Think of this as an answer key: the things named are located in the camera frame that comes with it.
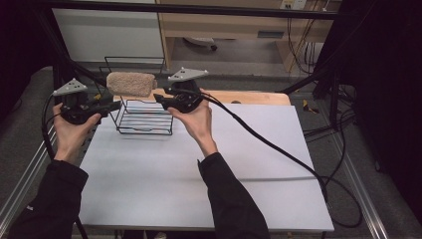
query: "person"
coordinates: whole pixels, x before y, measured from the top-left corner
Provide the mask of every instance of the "person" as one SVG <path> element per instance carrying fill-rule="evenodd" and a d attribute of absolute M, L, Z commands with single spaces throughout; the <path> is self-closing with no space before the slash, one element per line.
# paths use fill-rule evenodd
<path fill-rule="evenodd" d="M 75 166 L 76 158 L 87 133 L 101 116 L 94 115 L 84 124 L 73 125 L 60 117 L 60 107 L 53 107 L 53 113 L 58 115 L 54 120 L 58 138 L 56 157 L 47 167 L 37 196 L 11 226 L 9 239 L 72 237 L 73 224 L 81 208 L 81 193 L 88 179 Z M 173 108 L 168 110 L 183 122 L 204 154 L 205 158 L 198 160 L 198 167 L 208 187 L 216 238 L 270 238 L 263 214 L 218 151 L 212 136 L 208 101 L 202 101 L 189 114 Z"/>

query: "black wire rack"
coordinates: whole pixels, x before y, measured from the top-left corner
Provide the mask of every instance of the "black wire rack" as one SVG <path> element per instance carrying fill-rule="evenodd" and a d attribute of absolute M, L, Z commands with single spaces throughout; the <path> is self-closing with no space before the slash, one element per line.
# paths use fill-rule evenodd
<path fill-rule="evenodd" d="M 115 60 L 128 60 L 126 63 Z M 164 67 L 163 58 L 155 57 L 105 57 L 106 67 L 100 67 L 105 72 L 112 70 L 151 73 L 161 77 Z M 110 114 L 116 129 L 120 133 L 132 134 L 164 134 L 172 135 L 173 116 L 162 108 L 161 104 L 144 100 L 125 100 L 120 97 L 121 107 L 116 114 Z"/>
<path fill-rule="evenodd" d="M 124 100 L 116 116 L 111 115 L 120 133 L 172 135 L 173 116 L 161 104 Z"/>

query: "white tabletop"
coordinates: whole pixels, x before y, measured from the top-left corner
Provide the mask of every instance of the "white tabletop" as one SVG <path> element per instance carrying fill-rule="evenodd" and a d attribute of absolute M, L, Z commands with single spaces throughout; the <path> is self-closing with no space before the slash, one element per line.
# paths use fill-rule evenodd
<path fill-rule="evenodd" d="M 226 105 L 255 131 L 313 167 L 294 107 Z M 331 231 L 311 174 L 213 108 L 220 152 L 262 210 L 270 230 Z M 211 230 L 196 142 L 175 119 L 173 135 L 120 134 L 103 119 L 81 168 L 84 224 L 113 228 Z"/>

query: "person's left hand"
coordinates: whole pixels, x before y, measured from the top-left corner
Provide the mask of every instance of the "person's left hand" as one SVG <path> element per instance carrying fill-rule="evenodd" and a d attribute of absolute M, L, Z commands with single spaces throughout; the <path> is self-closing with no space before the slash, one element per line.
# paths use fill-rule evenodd
<path fill-rule="evenodd" d="M 71 164 L 76 163 L 81 146 L 91 129 L 102 117 L 100 114 L 91 116 L 84 124 L 74 125 L 60 116 L 62 104 L 53 107 L 54 128 L 58 139 L 55 160 L 63 160 Z"/>

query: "black sleeve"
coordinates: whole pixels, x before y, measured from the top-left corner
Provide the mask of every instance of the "black sleeve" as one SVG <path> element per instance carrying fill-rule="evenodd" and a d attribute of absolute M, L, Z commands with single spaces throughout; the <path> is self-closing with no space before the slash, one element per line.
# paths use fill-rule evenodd
<path fill-rule="evenodd" d="M 13 223 L 8 238 L 71 238 L 87 179 L 80 168 L 54 160 L 47 167 L 37 196 Z"/>
<path fill-rule="evenodd" d="M 270 238 L 263 214 L 223 156 L 213 153 L 198 166 L 208 186 L 217 238 Z"/>

